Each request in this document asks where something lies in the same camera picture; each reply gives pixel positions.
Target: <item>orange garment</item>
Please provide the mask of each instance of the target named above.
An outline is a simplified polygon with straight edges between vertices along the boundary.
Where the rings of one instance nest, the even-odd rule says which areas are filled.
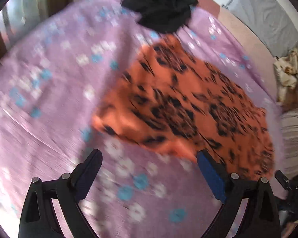
[[[273,146],[265,109],[173,35],[145,46],[92,119],[93,126],[161,154],[196,162],[207,149],[242,178],[270,177]]]

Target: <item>gray fabric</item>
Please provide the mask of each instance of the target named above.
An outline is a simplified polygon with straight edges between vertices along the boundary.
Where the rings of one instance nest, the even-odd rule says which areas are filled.
[[[249,27],[273,56],[298,48],[298,32],[276,0],[230,0],[226,6]]]

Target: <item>black garment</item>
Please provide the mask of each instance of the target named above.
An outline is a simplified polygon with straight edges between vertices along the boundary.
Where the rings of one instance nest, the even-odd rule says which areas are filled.
[[[121,5],[135,12],[142,18],[139,24],[159,33],[173,33],[191,17],[190,5],[197,5],[197,0],[123,0]]]

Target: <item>blue gripper pad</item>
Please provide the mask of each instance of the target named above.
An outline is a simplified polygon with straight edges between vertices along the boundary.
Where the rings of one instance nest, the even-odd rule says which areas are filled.
[[[213,195],[216,199],[220,200],[222,203],[226,201],[225,194],[225,179],[221,177],[221,173],[218,173],[215,168],[223,167],[220,164],[216,163],[212,156],[205,151],[200,151],[197,154],[198,165],[204,176],[204,179],[207,181],[210,189],[213,192]]]

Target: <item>silver bolt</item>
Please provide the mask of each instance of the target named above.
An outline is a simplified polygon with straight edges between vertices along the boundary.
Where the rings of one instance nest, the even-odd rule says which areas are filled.
[[[39,177],[33,177],[32,178],[32,183],[36,183],[39,180]]]
[[[239,178],[237,173],[231,173],[231,178],[237,180]]]
[[[63,179],[63,180],[66,180],[66,179],[68,179],[70,176],[71,176],[70,173],[64,173],[64,174],[62,174],[62,179]]]
[[[262,181],[263,183],[268,183],[268,180],[267,180],[266,177],[262,177],[262,178],[261,178],[261,181]]]

